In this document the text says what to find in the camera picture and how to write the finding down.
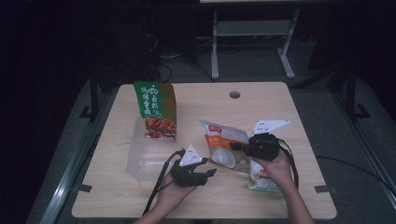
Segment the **controller strap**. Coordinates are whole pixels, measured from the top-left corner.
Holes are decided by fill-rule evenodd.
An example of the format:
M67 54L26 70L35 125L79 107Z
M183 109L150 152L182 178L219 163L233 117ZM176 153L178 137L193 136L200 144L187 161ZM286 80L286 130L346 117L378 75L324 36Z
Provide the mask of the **controller strap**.
M288 149L285 149L285 148L283 148L283 147L279 144L280 148L282 149L282 151L286 154L286 156L287 156L288 159L289 159L290 166L291 166L291 170L293 171L294 184L295 184L296 187L298 188L298 187L299 187L299 176L298 176L298 172L297 172L297 168L296 168L296 163L294 162L294 157L293 157L293 154L292 154L292 152L291 152L291 149L290 149L289 145L288 145L284 140L279 139L279 138L278 138L277 140L281 141L281 142L282 142L283 144L285 144L286 147L288 148Z

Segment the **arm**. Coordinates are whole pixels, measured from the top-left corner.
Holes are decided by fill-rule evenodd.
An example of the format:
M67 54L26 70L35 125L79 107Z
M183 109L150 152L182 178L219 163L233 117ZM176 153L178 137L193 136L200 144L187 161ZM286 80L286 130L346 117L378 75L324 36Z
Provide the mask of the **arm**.
M183 200L197 188L197 187L183 188L179 186L177 183L173 183L173 177L170 174L167 174L163 178L163 182L161 183L160 188L162 188L163 186L166 187L164 187L159 191L157 202L155 203L154 207L134 223L136 224L159 223L172 210L178 207L183 202Z
M290 223L314 223L300 192L294 185L289 160L285 153L279 150L279 155L273 161L265 161L257 158L251 159L264 167L268 176L282 190L286 206L288 207Z

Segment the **desk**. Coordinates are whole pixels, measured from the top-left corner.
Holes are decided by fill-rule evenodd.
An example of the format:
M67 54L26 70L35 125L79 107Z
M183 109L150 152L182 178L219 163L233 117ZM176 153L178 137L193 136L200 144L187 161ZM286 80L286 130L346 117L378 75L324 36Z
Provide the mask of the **desk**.
M336 210L329 192L316 193L325 185L304 126L281 82L174 84L177 98L177 144L193 144L202 157L209 152L198 119L251 131L257 119L289 119L290 124L273 131L285 139L295 157L300 192L313 218L330 219ZM239 91L238 99L230 97ZM132 85L120 87L98 142L83 185L73 206L75 217L141 217L155 185L138 182L125 170L139 108ZM287 218L280 192L247 189L248 174L217 168L205 186L200 186L168 217L171 218Z

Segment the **hole in table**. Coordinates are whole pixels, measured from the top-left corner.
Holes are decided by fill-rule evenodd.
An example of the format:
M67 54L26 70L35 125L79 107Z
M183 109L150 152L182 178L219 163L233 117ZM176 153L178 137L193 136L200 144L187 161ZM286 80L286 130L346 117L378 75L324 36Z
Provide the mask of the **hole in table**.
M239 91L230 91L230 97L233 99L238 99L241 96L241 93Z

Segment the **dark background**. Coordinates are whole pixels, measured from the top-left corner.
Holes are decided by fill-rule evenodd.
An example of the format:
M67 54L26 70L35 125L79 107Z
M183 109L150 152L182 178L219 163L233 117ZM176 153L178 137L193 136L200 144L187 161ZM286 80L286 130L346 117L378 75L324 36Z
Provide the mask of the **dark background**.
M147 12L87 10L91 5L64 0L0 3L2 223L26 221L70 109L92 71L104 91L134 80L152 80L156 71L148 65L157 62L158 54L144 50L145 33L158 36L160 49L172 46L192 58L195 36L211 35L207 11L157 12L155 20L146 20ZM374 88L396 119L391 85L395 9L391 3L369 1L303 7L294 38L318 39L312 68L324 69L343 60L353 64L358 77ZM126 27L133 28L128 33Z

